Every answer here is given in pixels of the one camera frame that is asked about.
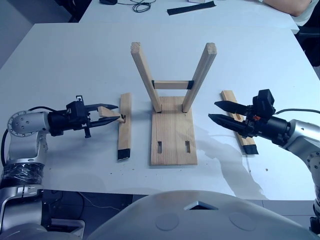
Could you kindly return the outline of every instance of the black mouse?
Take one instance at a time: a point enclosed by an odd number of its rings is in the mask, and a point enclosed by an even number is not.
[[[116,5],[118,0],[99,0],[101,4]]]

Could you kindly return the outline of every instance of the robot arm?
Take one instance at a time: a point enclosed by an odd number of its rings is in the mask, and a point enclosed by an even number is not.
[[[315,213],[320,216],[320,127],[308,122],[273,116],[274,98],[269,89],[260,90],[252,105],[241,105],[231,101],[215,102],[221,109],[246,116],[245,121],[235,121],[222,114],[209,114],[216,123],[239,133],[243,138],[263,137],[298,156],[308,167],[315,184]]]
[[[0,232],[25,223],[42,223],[45,207],[42,198],[42,176],[48,150],[46,136],[60,136],[67,130],[84,129],[85,137],[90,138],[90,128],[109,124],[119,116],[104,117],[91,121],[90,112],[103,106],[115,109],[108,104],[84,105],[82,96],[66,105],[65,110],[47,107],[31,108],[10,117],[2,139],[1,161],[5,163],[0,183]],[[51,112],[32,112],[44,108]],[[4,158],[4,141],[10,134],[9,151]]]

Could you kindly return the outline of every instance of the wood grain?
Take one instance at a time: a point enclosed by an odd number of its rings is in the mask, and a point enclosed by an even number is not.
[[[152,113],[151,165],[198,164],[191,109],[182,112],[183,96],[162,96],[162,112]]]
[[[182,103],[182,111],[187,113],[194,102],[196,95],[201,87],[201,84],[206,78],[206,75],[215,60],[217,55],[216,45],[214,43],[207,43],[203,50],[202,56],[196,67],[192,80],[194,81],[192,89],[186,92],[185,98]]]
[[[121,95],[120,113],[124,116],[124,122],[119,123],[118,136],[118,160],[127,159],[131,152],[131,93]]]
[[[189,81],[154,81],[154,89],[188,89]]]
[[[149,94],[154,110],[157,113],[161,112],[161,102],[160,102],[157,91],[154,89],[154,86],[152,85],[153,79],[147,64],[146,57],[140,46],[140,42],[132,42],[131,55],[133,57],[136,67],[138,68],[138,71],[140,73],[144,86],[146,88],[146,91]]]
[[[116,121],[120,123],[124,123],[125,120],[122,118],[121,113],[112,111],[104,106],[98,107],[98,113],[101,118],[107,118],[107,117],[119,117]]]
[[[236,97],[234,95],[234,93],[231,90],[224,90],[221,92],[221,96],[222,99],[225,101],[230,101],[230,102],[234,102],[234,103],[238,103],[236,100]],[[238,121],[238,122],[243,122],[244,116],[240,115],[240,114],[234,114],[231,112],[228,112],[229,116],[232,117],[234,120]],[[242,146],[244,145],[256,145],[255,141],[253,140],[252,137],[247,137],[247,138],[243,138],[242,136],[240,136],[238,133],[236,133],[236,136],[240,142],[240,144]]]

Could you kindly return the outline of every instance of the black chair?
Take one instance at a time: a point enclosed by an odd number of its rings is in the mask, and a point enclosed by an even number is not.
[[[295,37],[311,65],[320,66],[320,1],[306,24],[299,26],[299,32]]]

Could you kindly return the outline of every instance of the mortise hole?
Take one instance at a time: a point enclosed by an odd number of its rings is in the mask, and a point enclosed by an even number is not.
[[[162,154],[162,141],[158,141],[158,154]]]
[[[189,154],[190,151],[190,142],[189,141],[185,141],[185,151]]]
[[[239,114],[236,113],[235,116],[236,116],[236,119],[241,120],[241,117]]]

